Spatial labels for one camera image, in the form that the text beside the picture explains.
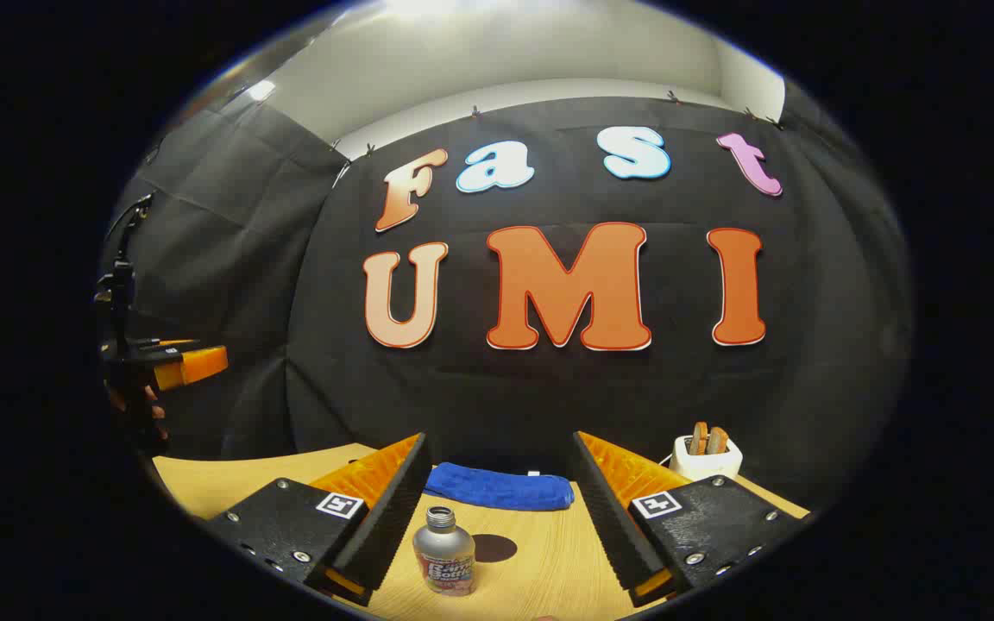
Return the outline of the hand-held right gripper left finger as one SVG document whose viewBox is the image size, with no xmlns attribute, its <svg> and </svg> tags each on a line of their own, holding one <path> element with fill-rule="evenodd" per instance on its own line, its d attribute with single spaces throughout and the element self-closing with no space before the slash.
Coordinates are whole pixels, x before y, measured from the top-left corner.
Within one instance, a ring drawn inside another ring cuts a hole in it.
<svg viewBox="0 0 994 621">
<path fill-rule="evenodd" d="M 366 605 L 386 578 L 430 472 L 426 436 L 418 433 L 311 483 L 277 477 L 204 526 L 284 580 Z"/>
</svg>

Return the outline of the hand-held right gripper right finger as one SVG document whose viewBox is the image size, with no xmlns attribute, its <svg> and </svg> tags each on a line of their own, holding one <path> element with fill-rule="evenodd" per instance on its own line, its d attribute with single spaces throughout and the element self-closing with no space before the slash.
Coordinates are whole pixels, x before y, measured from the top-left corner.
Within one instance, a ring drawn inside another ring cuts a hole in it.
<svg viewBox="0 0 994 621">
<path fill-rule="evenodd" d="M 630 449 L 572 434 L 572 467 L 620 588 L 638 608 L 706 588 L 805 522 L 721 474 L 688 480 Z"/>
</svg>

